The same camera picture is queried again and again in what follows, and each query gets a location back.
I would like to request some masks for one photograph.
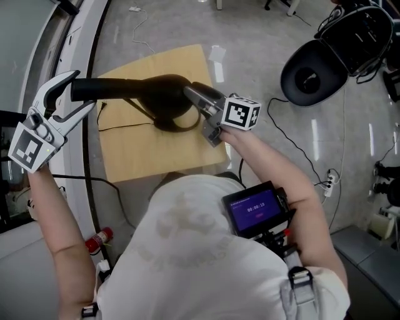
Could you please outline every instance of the shirt sleeve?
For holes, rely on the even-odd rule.
[[[323,267],[307,267],[314,277],[314,292],[321,320],[344,319],[350,306],[349,293],[333,271]]]

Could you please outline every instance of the fire extinguisher label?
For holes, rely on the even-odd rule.
[[[97,242],[99,246],[101,246],[103,243],[107,242],[108,237],[105,232],[101,231],[93,236],[93,239]]]

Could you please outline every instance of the table top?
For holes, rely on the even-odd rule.
[[[180,47],[131,62],[99,78],[146,79],[162,74],[178,74],[211,86],[201,45]],[[149,123],[149,119],[122,99],[109,99],[99,118],[99,129]],[[102,101],[97,102],[97,113]],[[196,108],[176,120],[187,127],[197,118]],[[213,148],[199,126],[188,132],[171,133],[153,125],[118,128],[100,132],[100,143],[107,179],[125,181],[155,174],[197,168],[224,162],[224,144]]]

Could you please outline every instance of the concrete floor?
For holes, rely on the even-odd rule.
[[[328,0],[301,1],[297,14],[312,27],[298,17],[288,17],[287,8],[277,0],[271,3],[270,11],[263,9],[264,1],[261,0],[224,0],[222,11],[216,10],[212,0],[158,0],[152,3],[143,0],[136,3],[112,0],[99,38],[94,77],[152,54],[145,44],[131,41],[133,28],[145,18],[143,12],[128,11],[129,7],[136,5],[149,15],[148,21],[135,32],[136,39],[147,41],[157,53],[199,43],[208,57],[213,45],[225,48],[224,82],[215,82],[214,67],[209,62],[214,87],[226,95],[237,92],[262,102],[264,107],[261,119],[254,132],[296,163],[312,181],[317,182],[317,177],[301,151],[273,126],[266,106],[272,97],[284,99],[279,85],[282,68],[295,50],[313,38],[319,23],[329,15],[333,5]],[[362,85],[350,79],[345,90],[345,98],[344,91],[340,90],[327,101],[308,109],[281,102],[273,102],[270,108],[278,125],[305,150],[321,179],[324,179],[329,168],[339,172],[341,170],[345,99],[346,148],[342,193],[331,231],[350,224],[365,228],[371,214],[387,204],[382,196],[375,197],[369,203],[367,195],[372,181],[373,164],[391,147],[394,123],[400,122],[398,106],[390,103],[380,76]],[[106,178],[95,118],[94,113],[90,114],[91,174]],[[239,161],[239,156],[233,152],[231,170],[234,173],[238,172]],[[387,165],[398,163],[398,155],[394,152],[389,153],[384,162]],[[259,183],[246,165],[242,175],[247,186]],[[117,184],[132,223],[137,225],[141,220],[148,206],[148,202],[143,199],[148,198],[160,180],[161,176],[152,176]],[[319,187],[316,189],[323,200],[323,190]],[[115,259],[123,252],[132,231],[124,222],[117,197],[111,188],[95,182],[94,196],[100,225],[110,226],[115,232],[109,250],[111,258]],[[339,186],[335,186],[332,197],[324,203],[329,223],[338,197]]]

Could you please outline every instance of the electronic display device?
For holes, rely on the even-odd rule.
[[[248,239],[290,221],[293,216],[283,189],[275,190],[271,181],[225,196],[222,201],[236,234]]]

